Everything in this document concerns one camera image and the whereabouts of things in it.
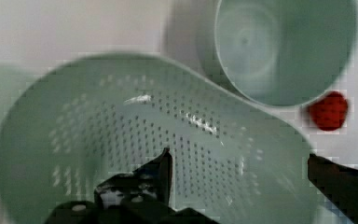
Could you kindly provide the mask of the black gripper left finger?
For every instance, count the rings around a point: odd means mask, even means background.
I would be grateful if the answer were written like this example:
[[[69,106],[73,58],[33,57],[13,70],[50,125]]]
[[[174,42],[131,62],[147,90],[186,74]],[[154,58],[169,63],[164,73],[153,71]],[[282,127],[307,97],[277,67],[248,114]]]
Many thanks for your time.
[[[202,213],[169,206],[172,155],[166,147],[128,174],[99,184],[94,201],[71,201],[54,208],[45,224],[218,224]]]

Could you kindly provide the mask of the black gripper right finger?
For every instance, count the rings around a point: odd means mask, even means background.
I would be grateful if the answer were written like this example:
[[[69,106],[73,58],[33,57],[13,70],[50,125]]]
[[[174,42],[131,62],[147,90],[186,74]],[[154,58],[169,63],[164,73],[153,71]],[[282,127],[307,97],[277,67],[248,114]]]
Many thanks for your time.
[[[358,224],[358,169],[310,154],[308,179],[349,220]]]

